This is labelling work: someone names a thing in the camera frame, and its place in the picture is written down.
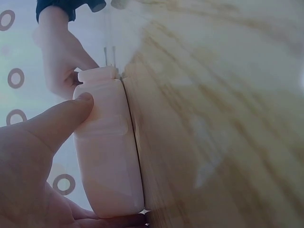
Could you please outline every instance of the wrist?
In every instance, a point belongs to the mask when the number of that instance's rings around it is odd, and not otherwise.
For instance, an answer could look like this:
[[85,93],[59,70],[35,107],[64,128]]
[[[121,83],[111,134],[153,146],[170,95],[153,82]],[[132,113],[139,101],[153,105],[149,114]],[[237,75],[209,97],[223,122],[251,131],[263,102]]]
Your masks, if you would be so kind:
[[68,14],[57,6],[48,6],[39,15],[39,25],[42,27],[67,29],[68,21]]

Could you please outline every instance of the circle pattern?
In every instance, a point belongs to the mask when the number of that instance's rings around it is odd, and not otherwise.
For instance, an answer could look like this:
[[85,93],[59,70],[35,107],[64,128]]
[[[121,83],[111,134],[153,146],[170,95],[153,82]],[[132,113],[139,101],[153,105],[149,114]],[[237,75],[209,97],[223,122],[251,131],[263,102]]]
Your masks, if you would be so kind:
[[6,125],[7,125],[7,126],[10,126],[10,125],[11,125],[10,120],[11,120],[11,117],[12,117],[13,115],[19,115],[19,116],[22,118],[22,121],[23,121],[23,122],[24,122],[24,121],[27,121],[27,117],[25,116],[24,112],[21,111],[20,109],[15,109],[15,110],[11,111],[11,112],[7,115],[7,117],[6,117]]
[[[10,15],[10,22],[6,26],[2,25],[2,23],[1,23],[2,19],[5,15]],[[16,18],[16,15],[15,15],[14,11],[9,10],[9,9],[3,11],[0,14],[0,31],[9,30],[9,28],[14,24],[15,18]]]
[[[11,80],[12,77],[13,77],[13,74],[18,74],[19,77],[20,77],[20,81],[17,84],[14,84]],[[9,73],[9,76],[8,76],[9,86],[12,87],[13,89],[18,89],[23,85],[23,83],[24,83],[24,73],[23,73],[23,71],[19,68],[12,69]]]
[[[67,179],[70,182],[70,187],[65,191],[62,191],[58,188],[58,183],[62,179]],[[61,175],[57,176],[53,182],[53,189],[55,189],[57,192],[59,192],[63,196],[70,194],[75,189],[75,186],[76,186],[76,182],[75,182],[74,178],[68,174],[61,174]]]

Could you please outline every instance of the light wooden board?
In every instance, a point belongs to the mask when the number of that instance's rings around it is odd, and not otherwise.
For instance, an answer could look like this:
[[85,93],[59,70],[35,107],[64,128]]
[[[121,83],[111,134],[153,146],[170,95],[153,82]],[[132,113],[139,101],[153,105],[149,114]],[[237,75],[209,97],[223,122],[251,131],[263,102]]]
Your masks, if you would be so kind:
[[124,4],[111,32],[151,227],[304,227],[304,3]]

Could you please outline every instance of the hand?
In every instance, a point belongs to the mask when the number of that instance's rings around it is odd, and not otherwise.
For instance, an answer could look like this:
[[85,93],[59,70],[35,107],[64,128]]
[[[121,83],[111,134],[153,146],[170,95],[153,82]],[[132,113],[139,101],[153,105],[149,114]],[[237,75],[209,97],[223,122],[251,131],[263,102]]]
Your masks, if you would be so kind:
[[84,93],[26,122],[0,128],[0,227],[145,227],[140,214],[99,219],[46,183],[55,153],[93,105],[92,96]]
[[68,31],[68,15],[59,7],[49,6],[39,16],[34,40],[42,50],[46,84],[51,92],[72,99],[79,84],[77,72],[97,68],[98,64]]

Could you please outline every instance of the fingernail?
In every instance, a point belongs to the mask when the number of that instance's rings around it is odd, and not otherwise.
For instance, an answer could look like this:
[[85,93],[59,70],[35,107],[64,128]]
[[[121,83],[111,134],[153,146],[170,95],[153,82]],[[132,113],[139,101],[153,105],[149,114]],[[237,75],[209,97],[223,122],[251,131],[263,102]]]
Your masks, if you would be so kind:
[[85,92],[85,93],[79,95],[77,99],[89,101],[89,100],[91,100],[92,98],[93,98],[93,97],[92,97],[92,95],[91,95],[90,93]]

